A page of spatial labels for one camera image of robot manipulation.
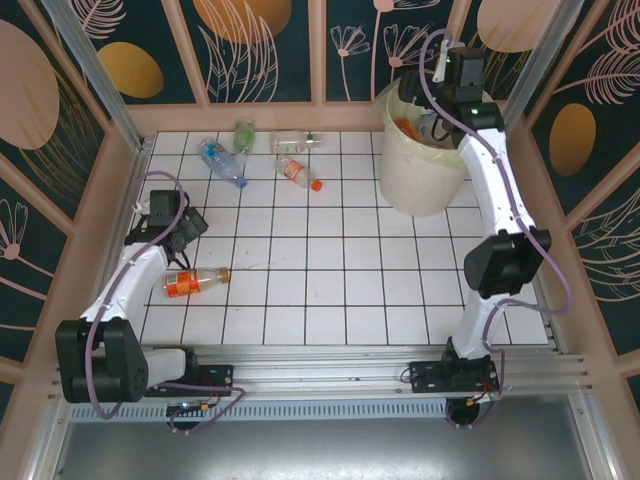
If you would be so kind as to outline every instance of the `trash bin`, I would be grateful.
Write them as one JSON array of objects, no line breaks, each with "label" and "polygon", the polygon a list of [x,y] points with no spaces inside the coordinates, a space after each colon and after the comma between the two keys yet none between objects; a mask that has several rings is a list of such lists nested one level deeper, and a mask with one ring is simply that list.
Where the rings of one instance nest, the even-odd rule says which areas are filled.
[{"label": "trash bin", "polygon": [[462,157],[453,144],[450,148],[430,147],[398,129],[396,118],[415,122],[422,109],[402,102],[397,84],[383,92],[376,103],[385,125],[380,168],[380,190],[385,200],[400,212],[416,217],[442,212],[467,176]]}]

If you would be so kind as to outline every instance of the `green bottle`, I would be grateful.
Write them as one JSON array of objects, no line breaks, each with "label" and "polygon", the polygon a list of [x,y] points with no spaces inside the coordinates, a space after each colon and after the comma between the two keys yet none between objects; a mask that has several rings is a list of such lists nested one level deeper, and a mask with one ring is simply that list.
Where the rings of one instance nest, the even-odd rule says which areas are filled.
[{"label": "green bottle", "polygon": [[255,132],[253,122],[248,118],[239,120],[236,123],[236,130],[233,136],[233,153],[235,153],[236,160],[240,164],[246,164],[248,161],[247,156],[251,155],[253,151],[253,142],[256,138]]}]

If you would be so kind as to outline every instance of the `blue bottle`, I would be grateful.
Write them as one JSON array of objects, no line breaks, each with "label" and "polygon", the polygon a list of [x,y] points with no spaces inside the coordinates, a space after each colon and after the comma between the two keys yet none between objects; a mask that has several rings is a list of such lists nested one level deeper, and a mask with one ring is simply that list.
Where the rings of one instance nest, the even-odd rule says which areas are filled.
[{"label": "blue bottle", "polygon": [[198,150],[204,163],[221,179],[233,183],[238,188],[247,185],[247,179],[242,176],[242,168],[218,142],[212,138],[205,138],[200,142]]}]

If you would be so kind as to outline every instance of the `water bottle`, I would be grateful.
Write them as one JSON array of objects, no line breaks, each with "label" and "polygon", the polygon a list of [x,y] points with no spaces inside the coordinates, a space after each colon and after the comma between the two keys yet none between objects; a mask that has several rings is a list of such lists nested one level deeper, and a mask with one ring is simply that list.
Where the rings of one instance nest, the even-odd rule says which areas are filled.
[{"label": "water bottle", "polygon": [[198,268],[167,273],[162,279],[162,291],[168,298],[204,292],[216,285],[229,283],[226,268]]},{"label": "water bottle", "polygon": [[322,188],[322,182],[316,180],[315,175],[306,168],[304,165],[300,165],[295,160],[289,157],[283,157],[278,155],[276,157],[276,171],[280,175],[284,175],[289,180],[295,182],[296,185],[300,185],[304,188],[311,188],[316,192]]},{"label": "water bottle", "polygon": [[233,153],[236,161],[242,165],[247,163],[247,156],[253,153],[255,133],[253,122],[248,118],[236,123],[236,130],[233,135]]},{"label": "water bottle", "polygon": [[198,151],[204,163],[221,179],[233,183],[238,188],[244,188],[247,185],[247,179],[242,176],[242,168],[218,142],[205,138],[200,142]]},{"label": "water bottle", "polygon": [[301,153],[322,145],[321,139],[300,130],[271,132],[269,140],[272,153]]}]

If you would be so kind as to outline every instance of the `plastic bottle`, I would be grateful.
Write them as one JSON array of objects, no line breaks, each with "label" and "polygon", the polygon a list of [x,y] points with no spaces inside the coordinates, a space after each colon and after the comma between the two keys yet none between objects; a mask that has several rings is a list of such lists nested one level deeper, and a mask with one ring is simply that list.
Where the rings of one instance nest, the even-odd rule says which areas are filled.
[{"label": "plastic bottle", "polygon": [[250,119],[245,118],[236,123],[236,130],[233,135],[233,153],[238,163],[247,163],[247,156],[253,152],[255,133],[255,127]]},{"label": "plastic bottle", "polygon": [[301,153],[322,145],[321,139],[301,130],[271,132],[269,140],[272,153]]},{"label": "plastic bottle", "polygon": [[168,298],[204,292],[216,285],[229,283],[229,270],[226,268],[183,270],[167,273],[162,279],[162,290]]},{"label": "plastic bottle", "polygon": [[209,165],[213,173],[221,179],[233,183],[238,188],[244,188],[247,180],[242,176],[242,168],[222,145],[211,138],[205,138],[198,146],[200,157]]},{"label": "plastic bottle", "polygon": [[316,192],[322,188],[322,182],[316,180],[311,170],[289,157],[278,155],[276,157],[275,167],[280,175],[284,175],[301,187],[311,188],[311,190]]}]

